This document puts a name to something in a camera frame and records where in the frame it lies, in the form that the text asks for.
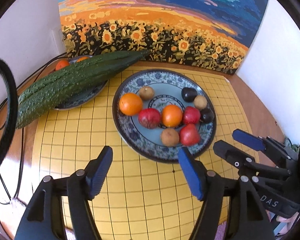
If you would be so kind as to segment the kiwi front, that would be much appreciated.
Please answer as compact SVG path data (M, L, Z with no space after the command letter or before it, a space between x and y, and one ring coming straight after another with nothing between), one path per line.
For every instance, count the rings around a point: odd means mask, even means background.
M166 128L160 135L161 142L167 147L174 147L179 144L179 134L175 129Z

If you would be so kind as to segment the purple fluffy towel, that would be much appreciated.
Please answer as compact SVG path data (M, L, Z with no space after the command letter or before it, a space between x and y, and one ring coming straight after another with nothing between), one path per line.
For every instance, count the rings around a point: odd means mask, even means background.
M226 222L219 224L216 234L215 240L223 240L226 232Z

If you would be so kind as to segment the small plate under gourd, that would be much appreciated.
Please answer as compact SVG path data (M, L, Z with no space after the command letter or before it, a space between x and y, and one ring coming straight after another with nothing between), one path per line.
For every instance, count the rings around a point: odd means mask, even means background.
M74 57L72 59L62 58L60 60L68 60L69 63L72 64L72 63L76 63L76 60L80 57L83 57L83 56ZM108 80L106 80L103 83L100 83L98 85L89 87L88 89L73 95L65 102L56 106L54 109L60 111L60 110L70 110L70 109L79 107L82 104L85 104L88 101L92 100L95 96L97 96L99 93L101 93L101 91L105 88L107 83L108 83Z

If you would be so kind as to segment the small orange back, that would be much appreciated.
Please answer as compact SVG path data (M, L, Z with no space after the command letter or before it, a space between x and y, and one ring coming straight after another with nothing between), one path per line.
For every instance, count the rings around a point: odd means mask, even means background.
M166 127L177 127L183 118L183 111L176 105L167 105L161 114L161 120Z

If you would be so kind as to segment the orange on small plate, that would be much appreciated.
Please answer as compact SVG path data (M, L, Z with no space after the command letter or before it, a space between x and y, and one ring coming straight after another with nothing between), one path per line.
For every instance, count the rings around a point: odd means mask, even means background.
M68 60L60 60L56 64L55 71L61 70L61 69L65 68L65 67L67 67L69 65L70 65L70 63L69 63Z

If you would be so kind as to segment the wrinkled small red apple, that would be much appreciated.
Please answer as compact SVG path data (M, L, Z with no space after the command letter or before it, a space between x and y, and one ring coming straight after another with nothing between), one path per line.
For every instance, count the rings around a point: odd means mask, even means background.
M192 106L187 106L183 112L182 122L185 125L197 124L200 121L200 111Z

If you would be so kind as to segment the large orange front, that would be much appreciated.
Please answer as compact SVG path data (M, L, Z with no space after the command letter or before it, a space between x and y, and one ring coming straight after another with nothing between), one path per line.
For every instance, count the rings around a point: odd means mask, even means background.
M119 100L119 109L124 115L137 115L142 108L143 101L137 94L126 93Z

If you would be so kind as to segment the sunflower field painting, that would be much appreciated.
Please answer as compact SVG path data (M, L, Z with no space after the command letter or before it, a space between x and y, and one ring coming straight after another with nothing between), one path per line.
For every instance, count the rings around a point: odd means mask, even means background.
M147 61L235 74L268 0L58 0L70 57L148 50Z

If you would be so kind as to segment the blue white porcelain plate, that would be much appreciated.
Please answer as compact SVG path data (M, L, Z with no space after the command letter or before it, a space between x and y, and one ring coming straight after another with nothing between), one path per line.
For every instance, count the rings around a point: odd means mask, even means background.
M183 146L200 156L216 134L215 109L202 85L171 70L126 78L115 92L112 113L127 145L162 163L176 163Z

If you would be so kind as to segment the green bitter gourd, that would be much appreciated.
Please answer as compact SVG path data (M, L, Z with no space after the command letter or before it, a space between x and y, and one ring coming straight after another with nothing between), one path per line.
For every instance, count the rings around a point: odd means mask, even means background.
M114 77L148 54L148 50L115 51L73 63L42 77L19 96L16 128L27 126L73 95Z

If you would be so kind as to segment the small kiwi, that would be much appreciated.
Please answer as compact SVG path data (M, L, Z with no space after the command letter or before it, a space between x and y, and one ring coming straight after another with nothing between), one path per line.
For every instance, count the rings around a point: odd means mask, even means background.
M203 95L197 95L194 98L193 104L197 109L201 111L202 109L205 109L207 107L207 99Z

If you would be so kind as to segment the yellow go board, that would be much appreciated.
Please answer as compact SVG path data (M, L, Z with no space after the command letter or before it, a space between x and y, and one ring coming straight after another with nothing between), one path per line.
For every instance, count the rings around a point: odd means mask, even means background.
M101 191L89 202L103 239L188 239L202 207L178 164L179 147L167 147L160 139L164 126L146 129L137 116L119 110L123 94L138 93L146 85L154 88L155 96L143 106L159 111L171 104L185 109L184 87L206 97L215 118L197 125L200 142L189 148L205 168L224 178L238 178L237 165L214 153L212 146L219 140L258 160L255 151L232 137L236 129L251 129L225 77L181 69L128 68L78 107L45 113L34 137L33 187L45 176L68 177L96 159L104 146L112 148L113 160Z

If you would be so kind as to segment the kiwi back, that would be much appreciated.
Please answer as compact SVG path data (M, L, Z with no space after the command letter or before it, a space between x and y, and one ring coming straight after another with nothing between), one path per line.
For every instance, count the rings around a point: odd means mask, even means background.
M139 96L143 101L149 101L154 98L155 91L152 87L144 86L139 90Z

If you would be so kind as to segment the large red apple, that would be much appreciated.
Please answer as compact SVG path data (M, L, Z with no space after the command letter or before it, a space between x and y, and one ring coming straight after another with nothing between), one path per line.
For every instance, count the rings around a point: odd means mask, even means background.
M200 134L195 124L184 126L179 132L179 137L180 143L184 146L193 146L200 142Z

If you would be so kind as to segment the dark plum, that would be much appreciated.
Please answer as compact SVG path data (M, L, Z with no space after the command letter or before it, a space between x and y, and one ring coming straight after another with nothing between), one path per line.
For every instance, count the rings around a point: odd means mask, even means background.
M205 108L200 111L200 122L209 124L213 122L214 118L215 118L215 114L211 109Z
M197 95L198 93L194 88L184 87L181 90L181 97L185 102L193 102Z

